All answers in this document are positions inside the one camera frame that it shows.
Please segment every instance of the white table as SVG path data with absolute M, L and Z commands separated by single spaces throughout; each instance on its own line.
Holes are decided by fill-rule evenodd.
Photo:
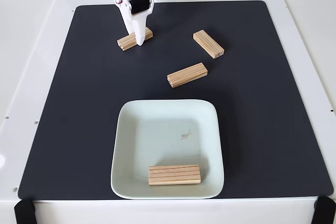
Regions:
M 269 8 L 335 185 L 336 117 L 330 111 L 332 106 L 315 68 L 335 105 L 335 74 L 331 66 L 335 57 L 331 56 L 334 54 L 332 43 L 336 41 L 333 33 L 336 25 L 332 23 L 336 1 L 286 0 L 287 4 L 284 0 L 263 1 Z M 18 198 L 13 188 L 19 185 L 36 132 L 35 121 L 41 116 L 73 11 L 79 5 L 111 3 L 113 0 L 0 0 L 0 7 L 5 10 L 0 14 L 0 87 L 6 92 L 0 93 L 1 104 L 5 104 L 1 106 L 0 115 L 9 117 L 0 131 L 0 155 L 5 161 L 0 167 L 1 223 L 15 223 L 13 206 Z M 151 220 L 162 223 L 310 223 L 315 199 L 171 200 L 141 201 L 141 204 L 138 201 L 59 201 L 35 205 L 40 223 L 148 223 Z

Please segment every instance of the wire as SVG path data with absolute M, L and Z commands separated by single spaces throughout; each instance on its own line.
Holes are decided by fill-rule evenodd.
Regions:
M 117 5 L 121 4 L 124 0 L 120 0 L 119 2 L 116 2 Z

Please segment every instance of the wooden block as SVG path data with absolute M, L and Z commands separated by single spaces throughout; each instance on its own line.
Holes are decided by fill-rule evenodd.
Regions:
M 146 37 L 145 40 L 148 40 L 153 37 L 153 32 L 150 31 L 146 27 Z M 134 47 L 137 45 L 137 40 L 135 39 L 135 33 L 131 33 L 130 35 L 127 35 L 126 37 L 123 37 L 121 39 L 117 40 L 118 46 L 123 50 L 126 51 L 127 49 L 130 49 L 131 47 Z
M 150 166 L 148 182 L 150 186 L 199 184 L 199 171 L 199 165 Z
M 175 73 L 168 74 L 167 79 L 168 79 L 169 84 L 172 86 L 172 88 L 176 88 L 187 82 L 204 77 L 207 74 L 208 74 L 208 70 L 206 70 L 203 63 L 199 63 L 191 67 L 177 71 Z
M 194 33 L 194 40 L 214 59 L 224 54 L 224 49 L 204 30 Z

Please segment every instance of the light wood block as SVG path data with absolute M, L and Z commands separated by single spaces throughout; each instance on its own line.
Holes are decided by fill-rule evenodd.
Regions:
M 191 67 L 177 71 L 175 73 L 168 74 L 167 79 L 172 88 L 176 88 L 187 82 L 204 77 L 207 74 L 208 70 L 205 68 L 203 63 L 199 63 Z
M 194 33 L 194 40 L 214 59 L 224 54 L 224 49 L 204 30 Z
M 146 27 L 146 37 L 145 40 L 148 40 L 153 37 L 153 32 Z M 134 47 L 137 45 L 137 40 L 135 38 L 135 33 L 131 33 L 130 35 L 127 35 L 126 37 L 123 37 L 121 39 L 117 40 L 118 46 L 123 50 L 126 51 L 127 49 L 130 49 L 131 47 Z
M 148 182 L 151 186 L 201 183 L 199 165 L 150 166 Z

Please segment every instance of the wooden plank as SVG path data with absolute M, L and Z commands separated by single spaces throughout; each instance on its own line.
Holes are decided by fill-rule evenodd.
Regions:
M 194 33 L 194 40 L 214 59 L 224 54 L 224 49 L 204 30 Z
M 176 88 L 180 85 L 186 84 L 187 82 L 204 77 L 207 74 L 208 70 L 205 68 L 203 63 L 199 63 L 175 73 L 168 74 L 167 79 L 172 88 Z
M 201 183 L 200 166 L 150 166 L 148 182 L 151 186 L 199 184 Z
M 184 167 L 195 167 L 199 165 L 164 165 L 164 166 L 150 166 L 149 170 L 157 169 L 175 169 L 175 168 L 184 168 Z
M 154 173 L 178 173 L 178 172 L 193 172 L 195 170 L 199 170 L 198 166 L 190 166 L 190 167 L 181 167 L 181 168 L 171 168 L 171 169 L 154 169 L 149 170 L 149 174 Z
M 145 40 L 148 40 L 153 37 L 153 32 L 150 31 L 146 27 L 146 37 Z M 137 45 L 137 40 L 135 38 L 135 33 L 131 33 L 130 35 L 127 35 L 126 37 L 123 37 L 121 39 L 117 40 L 118 46 L 123 50 L 126 51 L 127 49 L 130 49 L 131 47 L 134 47 Z

